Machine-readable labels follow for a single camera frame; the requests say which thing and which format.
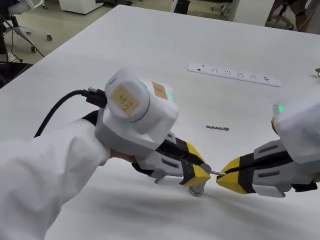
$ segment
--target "electrical socket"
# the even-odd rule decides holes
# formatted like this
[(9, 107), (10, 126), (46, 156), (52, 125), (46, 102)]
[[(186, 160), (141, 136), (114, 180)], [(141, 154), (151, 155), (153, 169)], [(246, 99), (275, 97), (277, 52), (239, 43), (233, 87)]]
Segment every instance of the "electrical socket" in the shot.
[(273, 87), (281, 87), (281, 84), (270, 76), (264, 76), (262, 74), (248, 73), (244, 71), (234, 71), (227, 68), (209, 66), (206, 64), (189, 63), (187, 65), (189, 72), (195, 72), (200, 74), (208, 74), (228, 79), (235, 79), (250, 83), (263, 84)]

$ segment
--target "small metal cylinder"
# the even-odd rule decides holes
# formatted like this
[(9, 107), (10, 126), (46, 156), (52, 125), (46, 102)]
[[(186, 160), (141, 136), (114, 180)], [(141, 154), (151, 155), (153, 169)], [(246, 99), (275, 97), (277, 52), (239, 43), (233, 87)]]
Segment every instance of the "small metal cylinder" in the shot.
[[(205, 170), (208, 174), (211, 173), (211, 167), (208, 164), (203, 163), (200, 165), (200, 167), (203, 168), (203, 170)], [(205, 192), (205, 185), (206, 185), (206, 182), (190, 186), (189, 192), (195, 197), (201, 197), (202, 194), (204, 194)]]
[(193, 185), (189, 187), (189, 192), (191, 193), (192, 196), (201, 197), (202, 194), (204, 194), (205, 192), (205, 185), (206, 185), (205, 182)]

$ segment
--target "label sticker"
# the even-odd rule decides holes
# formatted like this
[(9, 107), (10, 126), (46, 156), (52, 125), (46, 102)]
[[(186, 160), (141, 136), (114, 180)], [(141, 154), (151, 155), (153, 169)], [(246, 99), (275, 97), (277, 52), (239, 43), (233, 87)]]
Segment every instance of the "label sticker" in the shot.
[(153, 85), (153, 89), (154, 89), (154, 94), (158, 98), (168, 100), (166, 89), (163, 85), (156, 83), (156, 82), (152, 82), (152, 85)]
[(119, 85), (113, 91), (110, 99), (128, 117), (139, 107), (140, 102), (124, 86)]

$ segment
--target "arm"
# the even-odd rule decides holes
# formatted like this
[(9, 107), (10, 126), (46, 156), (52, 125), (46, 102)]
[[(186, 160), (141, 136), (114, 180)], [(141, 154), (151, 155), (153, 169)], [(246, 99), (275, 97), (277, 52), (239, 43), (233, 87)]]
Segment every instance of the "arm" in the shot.
[(80, 119), (29, 142), (0, 144), (0, 239), (43, 240), (64, 203), (110, 157)]

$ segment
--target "green led light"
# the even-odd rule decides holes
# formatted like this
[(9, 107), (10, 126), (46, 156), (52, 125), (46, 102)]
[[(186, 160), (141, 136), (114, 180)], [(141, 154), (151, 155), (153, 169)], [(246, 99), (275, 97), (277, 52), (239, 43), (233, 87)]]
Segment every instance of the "green led light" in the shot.
[(279, 105), (279, 113), (283, 112), (284, 111), (284, 106), (283, 105)]

